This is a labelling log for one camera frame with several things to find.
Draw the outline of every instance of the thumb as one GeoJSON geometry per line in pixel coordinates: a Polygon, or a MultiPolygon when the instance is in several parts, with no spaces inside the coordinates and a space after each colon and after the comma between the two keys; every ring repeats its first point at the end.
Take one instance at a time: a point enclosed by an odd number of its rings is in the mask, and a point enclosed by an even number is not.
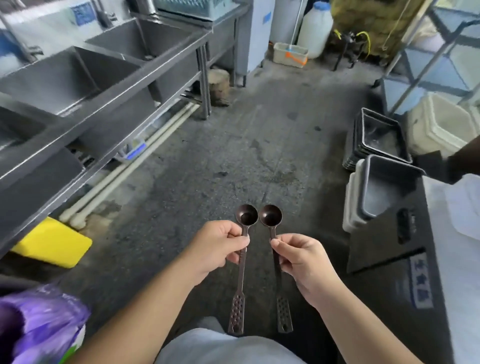
{"type": "Polygon", "coordinates": [[[228,238],[226,240],[227,253],[232,253],[246,248],[250,243],[250,236],[238,236],[236,238],[228,238]]]}
{"type": "Polygon", "coordinates": [[[282,257],[286,258],[289,262],[293,264],[301,263],[300,260],[300,248],[288,245],[279,239],[272,239],[270,241],[272,248],[279,253],[282,257]]]}

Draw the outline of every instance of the white pipe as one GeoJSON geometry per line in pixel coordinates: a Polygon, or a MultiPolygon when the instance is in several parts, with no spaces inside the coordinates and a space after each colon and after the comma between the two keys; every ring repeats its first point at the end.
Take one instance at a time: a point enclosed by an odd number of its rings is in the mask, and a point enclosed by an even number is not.
{"type": "MultiPolygon", "coordinates": [[[[191,107],[192,103],[189,103],[183,107],[179,112],[177,112],[165,125],[158,129],[146,142],[145,144],[150,146],[157,140],[174,122],[180,119],[191,107]]],[[[121,164],[115,168],[108,176],[102,179],[97,185],[95,185],[90,191],[88,191],[85,196],[80,198],[72,207],[66,209],[60,215],[59,220],[63,223],[66,223],[70,218],[80,209],[82,209],[90,200],[92,200],[96,195],[100,193],[107,185],[109,185],[120,173],[122,173],[128,164],[121,164]]]]}
{"type": "Polygon", "coordinates": [[[92,213],[93,210],[100,205],[107,196],[117,188],[130,174],[132,174],[135,169],[142,164],[142,162],[147,159],[160,145],[163,144],[167,138],[173,134],[189,117],[192,115],[200,105],[193,105],[189,110],[179,118],[166,132],[164,132],[157,140],[153,142],[141,155],[137,157],[128,167],[111,183],[109,184],[102,192],[98,194],[82,211],[78,212],[70,220],[70,226],[74,229],[80,230],[86,226],[85,219],[88,215],[92,213]]]}

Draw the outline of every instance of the forearm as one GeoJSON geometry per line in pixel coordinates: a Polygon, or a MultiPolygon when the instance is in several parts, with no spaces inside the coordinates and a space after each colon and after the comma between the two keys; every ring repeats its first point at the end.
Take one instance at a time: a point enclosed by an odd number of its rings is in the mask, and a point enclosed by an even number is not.
{"type": "Polygon", "coordinates": [[[71,363],[152,364],[195,279],[181,259],[172,262],[96,333],[71,363]]]}
{"type": "Polygon", "coordinates": [[[347,364],[421,363],[342,282],[322,290],[315,308],[347,364]]]}

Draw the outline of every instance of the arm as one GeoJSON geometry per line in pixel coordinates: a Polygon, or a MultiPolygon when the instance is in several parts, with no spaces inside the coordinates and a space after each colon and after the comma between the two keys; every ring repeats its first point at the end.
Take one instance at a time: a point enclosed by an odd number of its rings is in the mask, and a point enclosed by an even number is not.
{"type": "Polygon", "coordinates": [[[83,346],[69,364],[152,364],[183,303],[209,272],[238,263],[248,237],[231,221],[210,221],[190,245],[120,313],[83,346]]]}
{"type": "Polygon", "coordinates": [[[322,316],[347,364],[421,361],[340,280],[319,241],[300,234],[272,240],[282,269],[322,316]]]}

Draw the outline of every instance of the brown measuring spoon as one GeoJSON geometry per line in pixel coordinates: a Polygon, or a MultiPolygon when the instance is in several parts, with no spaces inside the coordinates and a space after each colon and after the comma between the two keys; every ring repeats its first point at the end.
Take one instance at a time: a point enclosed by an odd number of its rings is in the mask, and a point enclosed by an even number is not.
{"type": "MultiPolygon", "coordinates": [[[[248,229],[258,220],[258,211],[252,205],[242,205],[235,213],[237,222],[241,225],[242,236],[248,236],[248,229]]],[[[239,280],[237,291],[233,297],[232,309],[230,313],[230,322],[228,323],[228,333],[233,335],[243,335],[243,319],[245,317],[245,295],[243,294],[243,274],[245,273],[245,258],[247,248],[240,250],[239,259],[239,280]]]]}
{"type": "MultiPolygon", "coordinates": [[[[280,225],[282,218],[282,210],[275,205],[267,205],[260,210],[260,221],[270,230],[270,240],[276,239],[276,227],[280,225]]],[[[280,257],[273,249],[272,253],[276,279],[277,330],[281,334],[287,334],[293,331],[290,308],[288,306],[288,299],[285,296],[282,286],[282,268],[280,267],[280,257]]]]}

